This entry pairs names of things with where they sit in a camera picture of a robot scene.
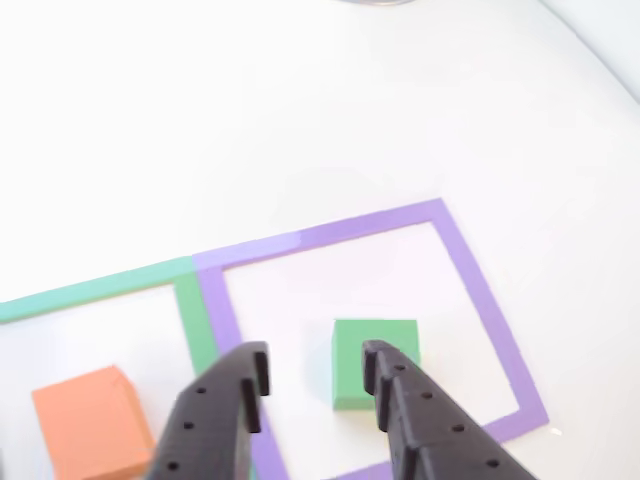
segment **green tape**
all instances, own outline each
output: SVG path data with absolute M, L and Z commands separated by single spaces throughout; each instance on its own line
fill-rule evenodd
M 195 273 L 182 275 L 175 279 L 173 286 L 191 352 L 193 370 L 196 375 L 200 375 L 213 365 L 219 353 L 200 294 L 198 277 Z
M 193 271 L 191 257 L 180 257 L 18 298 L 0 303 L 0 323 L 13 322 L 22 318 L 172 283 L 176 277 Z

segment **purple square outline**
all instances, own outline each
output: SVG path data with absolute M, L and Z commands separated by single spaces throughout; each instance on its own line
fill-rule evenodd
M 439 198 L 194 255 L 202 298 L 220 354 L 242 342 L 224 279 L 225 269 L 426 222 L 432 222 L 440 235 L 520 407 L 516 412 L 485 425 L 485 430 L 502 443 L 547 424 L 549 417 L 507 321 L 453 217 Z M 289 475 L 264 411 L 262 415 L 262 432 L 252 436 L 252 457 L 258 477 L 262 480 L 288 480 Z M 340 480 L 390 478 L 389 462 L 338 477 Z

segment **block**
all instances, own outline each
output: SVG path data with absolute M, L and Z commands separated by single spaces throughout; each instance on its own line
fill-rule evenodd
M 32 392 L 56 480 L 144 474 L 154 441 L 135 388 L 115 366 Z
M 365 340 L 384 340 L 420 364 L 416 320 L 336 320 L 332 339 L 334 410 L 375 407 L 373 397 L 364 391 L 362 379 L 362 342 Z

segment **green cube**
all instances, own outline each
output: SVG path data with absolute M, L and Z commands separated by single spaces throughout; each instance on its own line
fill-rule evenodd
M 362 343 L 384 340 L 420 365 L 418 322 L 415 320 L 336 320 L 333 327 L 333 409 L 373 410 L 364 391 Z

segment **white tabletop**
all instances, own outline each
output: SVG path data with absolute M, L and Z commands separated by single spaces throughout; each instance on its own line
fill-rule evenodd
M 5 2 L 0 65 L 0 299 L 442 197 L 551 417 L 509 450 L 638 476 L 638 105 L 536 1 Z

